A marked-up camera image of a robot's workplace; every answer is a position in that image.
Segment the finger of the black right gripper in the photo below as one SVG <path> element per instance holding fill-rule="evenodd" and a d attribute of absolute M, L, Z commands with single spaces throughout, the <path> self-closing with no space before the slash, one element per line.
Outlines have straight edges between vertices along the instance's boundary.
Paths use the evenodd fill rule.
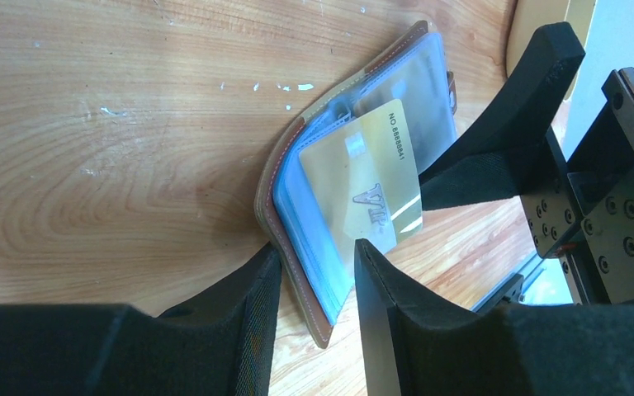
<path fill-rule="evenodd" d="M 493 101 L 420 175 L 423 210 L 521 195 L 584 56 L 570 23 L 537 28 Z"/>

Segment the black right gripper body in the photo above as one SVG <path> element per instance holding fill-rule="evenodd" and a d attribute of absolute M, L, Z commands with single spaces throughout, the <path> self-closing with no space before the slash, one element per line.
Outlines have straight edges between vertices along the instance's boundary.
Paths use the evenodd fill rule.
<path fill-rule="evenodd" d="M 634 304 L 634 68 L 612 71 L 602 90 L 569 158 L 546 135 L 521 202 L 538 255 L 558 260 L 575 304 Z"/>

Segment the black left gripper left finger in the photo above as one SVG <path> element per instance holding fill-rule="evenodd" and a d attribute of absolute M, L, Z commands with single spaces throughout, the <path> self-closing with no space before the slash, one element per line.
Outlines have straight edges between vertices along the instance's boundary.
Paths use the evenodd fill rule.
<path fill-rule="evenodd" d="M 157 317 L 129 304 L 0 304 L 0 395 L 265 395 L 281 281 L 266 245 Z"/>

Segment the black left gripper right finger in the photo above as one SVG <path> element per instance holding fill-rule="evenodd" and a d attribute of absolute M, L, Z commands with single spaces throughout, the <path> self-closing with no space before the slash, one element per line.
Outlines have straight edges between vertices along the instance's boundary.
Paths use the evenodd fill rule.
<path fill-rule="evenodd" d="M 464 309 L 355 244 L 371 395 L 634 395 L 634 302 Z"/>

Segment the gold VIP card 8841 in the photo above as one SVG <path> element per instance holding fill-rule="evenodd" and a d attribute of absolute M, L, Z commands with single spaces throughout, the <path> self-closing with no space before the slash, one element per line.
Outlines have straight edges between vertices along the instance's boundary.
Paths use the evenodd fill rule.
<path fill-rule="evenodd" d="M 423 227 L 414 151 L 401 100 L 378 106 L 299 154 L 339 256 L 352 262 L 354 243 L 381 252 Z"/>

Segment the brown leather card holder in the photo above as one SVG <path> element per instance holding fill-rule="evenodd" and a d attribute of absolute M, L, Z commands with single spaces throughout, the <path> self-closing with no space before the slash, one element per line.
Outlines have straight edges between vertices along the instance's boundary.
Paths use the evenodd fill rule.
<path fill-rule="evenodd" d="M 354 258 L 344 262 L 328 230 L 299 154 L 360 116 L 354 114 L 358 88 L 386 60 L 432 32 L 415 22 L 371 62 L 335 84 L 306 107 L 279 137 L 258 185 L 254 209 L 263 230 L 279 251 L 315 344 L 325 348 L 354 285 Z M 455 93 L 447 71 L 452 110 Z"/>

